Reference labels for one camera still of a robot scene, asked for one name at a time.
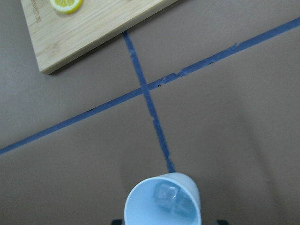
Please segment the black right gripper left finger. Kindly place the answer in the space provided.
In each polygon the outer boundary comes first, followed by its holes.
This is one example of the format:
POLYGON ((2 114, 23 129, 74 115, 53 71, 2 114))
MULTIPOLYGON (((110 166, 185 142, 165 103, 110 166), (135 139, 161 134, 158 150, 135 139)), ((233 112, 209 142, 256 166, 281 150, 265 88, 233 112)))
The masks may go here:
POLYGON ((122 219, 115 219, 111 222, 111 225, 123 225, 122 219))

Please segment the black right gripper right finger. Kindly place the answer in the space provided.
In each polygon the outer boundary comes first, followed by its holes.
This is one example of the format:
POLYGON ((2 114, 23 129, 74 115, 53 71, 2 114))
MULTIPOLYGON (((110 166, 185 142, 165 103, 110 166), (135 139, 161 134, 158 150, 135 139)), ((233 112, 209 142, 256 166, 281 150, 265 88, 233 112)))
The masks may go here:
POLYGON ((216 225, 229 225, 229 223, 226 220, 217 220, 216 225))

